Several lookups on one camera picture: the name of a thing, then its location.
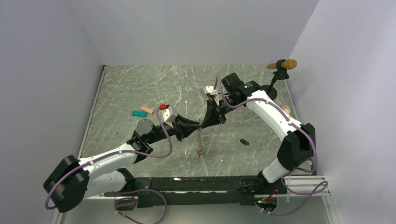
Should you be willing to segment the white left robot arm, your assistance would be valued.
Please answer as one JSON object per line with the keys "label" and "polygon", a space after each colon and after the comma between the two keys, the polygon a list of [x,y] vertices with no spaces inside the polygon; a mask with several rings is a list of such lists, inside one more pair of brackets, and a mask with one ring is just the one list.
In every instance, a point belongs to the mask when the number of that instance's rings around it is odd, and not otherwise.
{"label": "white left robot arm", "polygon": [[181,115],[170,124],[160,122],[157,126],[149,119],[142,119],[132,137],[113,150],[86,158],[64,157],[44,181],[43,188],[48,194],[45,209],[64,213],[100,193],[118,191],[122,196],[130,195],[134,190],[134,178],[126,166],[152,157],[151,144],[167,139],[172,150],[171,136],[181,141],[200,127],[199,122]]}

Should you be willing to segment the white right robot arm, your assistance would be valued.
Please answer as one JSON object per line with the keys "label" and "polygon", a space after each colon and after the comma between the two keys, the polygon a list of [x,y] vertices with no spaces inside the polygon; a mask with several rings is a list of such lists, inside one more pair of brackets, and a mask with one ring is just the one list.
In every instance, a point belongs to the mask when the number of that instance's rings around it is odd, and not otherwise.
{"label": "white right robot arm", "polygon": [[239,107],[246,107],[267,123],[278,138],[281,146],[276,158],[258,174],[258,189],[269,194],[276,182],[310,159],[316,159],[315,128],[288,115],[267,94],[264,86],[255,81],[241,81],[236,73],[221,79],[216,77],[213,86],[202,88],[207,96],[207,110],[202,128],[224,124],[225,115]]}

